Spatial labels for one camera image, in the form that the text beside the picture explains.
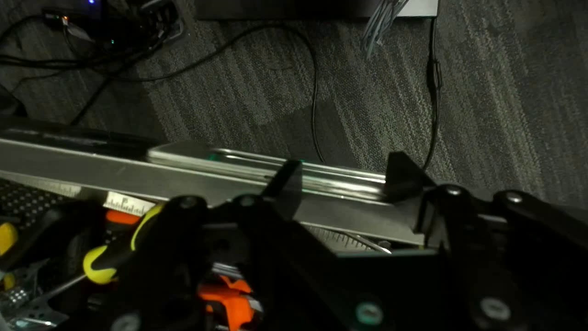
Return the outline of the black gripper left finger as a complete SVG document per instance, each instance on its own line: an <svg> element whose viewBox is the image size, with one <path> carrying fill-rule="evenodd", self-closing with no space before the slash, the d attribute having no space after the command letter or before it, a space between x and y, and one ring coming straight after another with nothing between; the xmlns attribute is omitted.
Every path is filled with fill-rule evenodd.
<svg viewBox="0 0 588 331"><path fill-rule="evenodd" d="M217 264L239 273L261 312L251 331L342 331L325 269L334 256L299 223L301 166L285 163L259 196L217 209L180 196L138 229L108 299L108 331L211 331L228 288Z"/></svg>

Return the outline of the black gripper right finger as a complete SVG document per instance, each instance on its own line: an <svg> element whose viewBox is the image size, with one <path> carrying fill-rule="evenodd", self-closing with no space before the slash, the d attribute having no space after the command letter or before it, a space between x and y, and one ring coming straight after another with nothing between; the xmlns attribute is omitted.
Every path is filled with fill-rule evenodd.
<svg viewBox="0 0 588 331"><path fill-rule="evenodd" d="M446 262L474 331L588 331L588 227L531 194L489 201L437 185L408 155L387 157L384 196L419 203L413 231Z"/></svg>

